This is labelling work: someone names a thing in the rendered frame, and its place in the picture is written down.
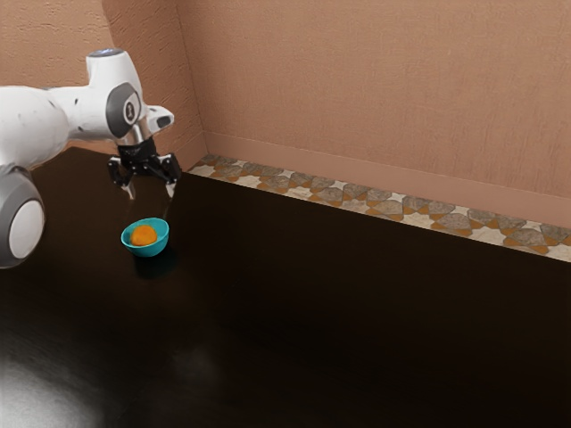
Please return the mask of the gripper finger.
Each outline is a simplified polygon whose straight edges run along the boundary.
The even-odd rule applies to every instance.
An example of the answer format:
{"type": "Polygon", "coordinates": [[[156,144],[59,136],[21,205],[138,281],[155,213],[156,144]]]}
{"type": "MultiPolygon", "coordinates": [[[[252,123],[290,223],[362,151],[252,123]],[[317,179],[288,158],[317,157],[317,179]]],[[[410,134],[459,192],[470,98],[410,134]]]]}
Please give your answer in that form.
{"type": "Polygon", "coordinates": [[[149,172],[164,182],[167,194],[172,198],[177,182],[182,177],[182,169],[175,154],[154,155],[149,160],[149,172]]]}
{"type": "Polygon", "coordinates": [[[111,157],[107,161],[107,168],[112,182],[125,191],[130,199],[134,199],[136,192],[131,183],[134,176],[133,171],[124,167],[118,157],[111,157]]]}

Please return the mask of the orange fruit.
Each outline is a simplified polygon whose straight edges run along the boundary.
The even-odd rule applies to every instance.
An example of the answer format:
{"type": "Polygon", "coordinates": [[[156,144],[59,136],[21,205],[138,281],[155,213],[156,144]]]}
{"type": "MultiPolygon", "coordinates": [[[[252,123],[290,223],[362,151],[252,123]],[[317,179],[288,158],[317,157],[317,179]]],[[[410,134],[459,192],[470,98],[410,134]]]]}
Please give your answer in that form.
{"type": "Polygon", "coordinates": [[[150,225],[136,226],[129,237],[129,243],[133,246],[146,246],[157,241],[158,235],[155,229],[150,225]]]}

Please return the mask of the teal bowl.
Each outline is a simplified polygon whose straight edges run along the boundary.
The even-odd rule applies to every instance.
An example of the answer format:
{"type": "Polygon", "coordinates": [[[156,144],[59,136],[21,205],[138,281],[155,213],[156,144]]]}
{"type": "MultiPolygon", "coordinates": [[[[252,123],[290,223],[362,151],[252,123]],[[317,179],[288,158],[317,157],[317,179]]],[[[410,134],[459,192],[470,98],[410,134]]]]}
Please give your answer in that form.
{"type": "Polygon", "coordinates": [[[169,241],[170,226],[162,218],[143,218],[127,226],[121,243],[135,256],[150,258],[162,252],[169,241]]]}

